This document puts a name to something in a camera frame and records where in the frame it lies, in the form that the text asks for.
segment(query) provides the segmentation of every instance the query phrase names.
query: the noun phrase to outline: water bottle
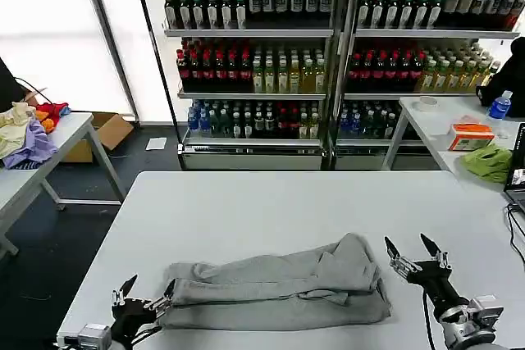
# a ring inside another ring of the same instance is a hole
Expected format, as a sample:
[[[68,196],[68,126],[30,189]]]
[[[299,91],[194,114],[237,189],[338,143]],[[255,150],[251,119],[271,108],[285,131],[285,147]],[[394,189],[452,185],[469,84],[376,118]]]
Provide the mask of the water bottle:
[[[489,107],[486,112],[486,123],[492,128],[492,132],[501,139],[507,139],[509,135],[501,128],[501,121],[510,109],[510,98],[512,92],[505,90]]]

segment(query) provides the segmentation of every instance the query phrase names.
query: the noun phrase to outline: shelf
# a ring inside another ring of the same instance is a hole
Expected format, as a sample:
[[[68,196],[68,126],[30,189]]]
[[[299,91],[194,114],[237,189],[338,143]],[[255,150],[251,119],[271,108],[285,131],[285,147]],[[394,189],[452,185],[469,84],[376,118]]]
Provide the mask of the shelf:
[[[439,30],[439,29],[357,29],[355,37],[392,37],[407,39],[503,39],[511,40],[519,32],[498,30]]]
[[[321,148],[319,139],[201,139],[184,138],[185,146],[210,148]]]
[[[359,147],[383,147],[388,148],[391,139],[337,139],[338,148],[359,148]],[[424,147],[423,141],[405,140],[401,141],[401,147]]]
[[[328,38],[333,29],[169,29],[167,37]]]
[[[192,98],[195,100],[295,100],[295,101],[321,101],[325,94],[269,94],[269,93],[187,93],[182,89],[177,94],[179,98]]]
[[[419,92],[419,93],[345,93],[345,100],[399,100],[400,98],[406,97],[419,97],[419,96],[441,96],[441,97],[471,97],[476,96],[475,93],[461,93],[461,92]]]

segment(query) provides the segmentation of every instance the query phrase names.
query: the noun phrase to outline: cardboard box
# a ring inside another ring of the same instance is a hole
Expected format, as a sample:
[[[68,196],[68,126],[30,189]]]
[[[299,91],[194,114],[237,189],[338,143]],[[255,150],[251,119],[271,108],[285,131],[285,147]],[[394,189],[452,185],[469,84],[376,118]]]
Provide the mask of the cardboard box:
[[[126,122],[122,116],[112,112],[93,112],[91,124],[97,130],[102,145],[110,151],[115,149],[133,130],[133,125]],[[62,159],[62,162],[92,163],[93,152],[88,140],[81,139]]]

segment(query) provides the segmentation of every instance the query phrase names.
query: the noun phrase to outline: metal pole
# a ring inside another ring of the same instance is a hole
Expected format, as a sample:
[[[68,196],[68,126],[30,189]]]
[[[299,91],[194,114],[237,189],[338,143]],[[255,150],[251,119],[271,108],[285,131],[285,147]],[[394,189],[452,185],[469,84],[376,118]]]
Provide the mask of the metal pole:
[[[95,13],[97,14],[98,23],[102,28],[104,39],[106,40],[107,49],[109,50],[110,55],[112,56],[113,64],[116,68],[116,73],[118,78],[121,81],[122,88],[126,94],[128,103],[130,104],[133,115],[135,116],[135,121],[139,122],[139,112],[137,111],[137,106],[135,105],[135,100],[133,100],[133,95],[131,94],[130,84],[126,77],[126,72],[124,71],[124,66],[122,65],[121,56],[119,55],[118,48],[116,47],[115,38],[113,36],[112,27],[109,24],[109,19],[107,18],[106,8],[104,7],[103,0],[91,0],[93,3]]]

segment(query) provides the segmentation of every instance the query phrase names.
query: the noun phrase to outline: white tabletop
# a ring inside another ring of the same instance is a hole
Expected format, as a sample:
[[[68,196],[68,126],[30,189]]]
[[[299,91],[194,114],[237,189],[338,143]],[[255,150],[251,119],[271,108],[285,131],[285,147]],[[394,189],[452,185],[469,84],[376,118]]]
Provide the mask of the white tabletop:
[[[69,151],[68,142],[71,139],[84,137],[84,128],[93,119],[90,112],[73,112],[64,116],[58,122],[57,128],[49,135],[49,139],[57,146],[56,157],[52,158],[53,166],[58,159],[64,157]],[[6,170],[0,168],[0,217],[7,211],[11,203],[21,196],[24,187],[30,187],[37,174],[49,172],[53,166],[45,163],[37,170]]]
[[[449,151],[442,138],[449,132],[450,125],[457,123],[465,115],[473,116],[483,122],[486,116],[486,108],[481,106],[479,99],[476,97],[435,97],[435,99],[438,101],[438,107],[432,112],[419,111],[414,106],[419,101],[419,98],[405,97],[401,98],[399,102],[401,107],[406,110],[406,115],[411,125],[418,132],[419,137],[425,143],[437,164],[442,170],[452,171],[459,179],[470,184],[493,191],[503,191],[502,184],[493,184],[480,180],[477,176],[465,170],[459,158],[467,152]],[[509,137],[500,139],[496,136],[493,142],[503,148],[514,149],[514,142],[521,122],[525,122],[525,119],[506,118],[503,120],[501,127],[507,132]]]
[[[131,297],[158,295],[176,261],[222,264],[285,254],[363,235],[382,268],[393,316],[381,324],[300,332],[170,330],[142,342],[150,350],[363,350],[427,348],[422,290],[389,267],[383,237],[408,257],[427,258],[423,232],[450,252],[451,282],[466,297],[494,294],[505,310],[498,343],[523,346],[525,279],[509,247],[504,201],[481,210],[446,171],[144,172],[80,286],[59,333],[110,325],[111,291],[139,274]],[[433,325],[444,348],[441,328]]]

